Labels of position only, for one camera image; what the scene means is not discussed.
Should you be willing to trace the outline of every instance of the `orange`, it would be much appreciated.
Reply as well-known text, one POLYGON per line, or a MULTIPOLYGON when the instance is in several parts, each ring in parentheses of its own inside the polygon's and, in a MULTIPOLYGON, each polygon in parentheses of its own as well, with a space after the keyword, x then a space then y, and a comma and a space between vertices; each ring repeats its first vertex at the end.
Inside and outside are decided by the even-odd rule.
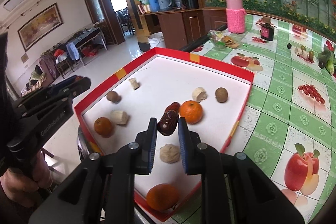
POLYGON ((105 117, 100 117, 94 122, 94 130, 102 137, 109 138, 113 134, 114 124, 105 117))
POLYGON ((180 115, 187 123, 197 123, 202 119, 203 108, 196 101, 186 101, 180 106, 180 115))
POLYGON ((173 185, 162 183, 148 191, 146 200, 152 209, 165 211, 179 201, 179 192, 173 185))

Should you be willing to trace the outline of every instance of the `dark glass bottle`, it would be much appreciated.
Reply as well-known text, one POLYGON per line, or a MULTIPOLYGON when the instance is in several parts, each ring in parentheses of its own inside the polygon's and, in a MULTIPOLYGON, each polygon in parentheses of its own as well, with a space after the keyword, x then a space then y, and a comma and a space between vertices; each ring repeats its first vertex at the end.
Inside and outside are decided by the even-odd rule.
POLYGON ((261 38, 267 41, 274 39, 274 26, 271 25, 271 18, 264 16, 262 18, 263 24, 261 25, 261 38))

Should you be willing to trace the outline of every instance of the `blue cloth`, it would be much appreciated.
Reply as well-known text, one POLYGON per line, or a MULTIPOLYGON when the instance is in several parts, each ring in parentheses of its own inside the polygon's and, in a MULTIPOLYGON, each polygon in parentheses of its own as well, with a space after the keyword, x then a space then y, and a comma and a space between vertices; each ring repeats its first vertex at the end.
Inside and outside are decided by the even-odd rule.
MULTIPOLYGON (((85 37, 87 37, 89 34, 91 34, 93 31, 97 30, 99 28, 94 28, 89 30, 88 32, 80 35, 79 37, 74 38, 73 40, 69 41, 67 43, 67 50, 70 55, 70 58, 72 60, 78 60, 79 59, 79 52, 78 49, 76 48, 76 44, 78 44, 81 40, 83 40, 85 37)), ((94 44, 103 44, 103 41, 101 39, 94 38, 93 39, 94 44)))

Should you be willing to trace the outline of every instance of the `silver bolt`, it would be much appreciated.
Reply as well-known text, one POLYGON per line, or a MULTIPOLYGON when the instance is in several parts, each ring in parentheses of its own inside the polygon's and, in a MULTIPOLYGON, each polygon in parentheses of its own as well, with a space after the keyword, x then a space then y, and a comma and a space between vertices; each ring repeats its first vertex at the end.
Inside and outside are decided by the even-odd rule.
POLYGON ((90 160, 97 160, 97 159, 99 159, 99 157, 100 157, 100 154, 97 153, 97 152, 89 155, 90 160))
POLYGON ((128 147, 132 150, 137 149, 139 147, 139 144, 136 142, 133 142, 133 143, 128 144, 128 147))
POLYGON ((239 160, 244 160, 244 159, 246 159, 246 154, 243 153, 243 152, 239 152, 239 153, 237 153, 236 157, 237 157, 239 160))
POLYGON ((207 149, 208 146, 207 146, 206 143, 199 143, 199 144, 197 145, 197 148, 200 149, 200 150, 204 150, 204 149, 207 149))

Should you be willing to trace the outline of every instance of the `pink label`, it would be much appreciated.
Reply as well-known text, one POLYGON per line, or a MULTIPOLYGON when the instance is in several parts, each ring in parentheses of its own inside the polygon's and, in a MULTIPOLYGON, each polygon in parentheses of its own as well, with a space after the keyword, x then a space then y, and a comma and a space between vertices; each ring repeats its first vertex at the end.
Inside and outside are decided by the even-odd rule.
POLYGON ((261 35, 263 37, 267 37, 268 38, 268 36, 269 36, 269 30, 267 28, 265 28, 265 27, 261 27, 261 35))

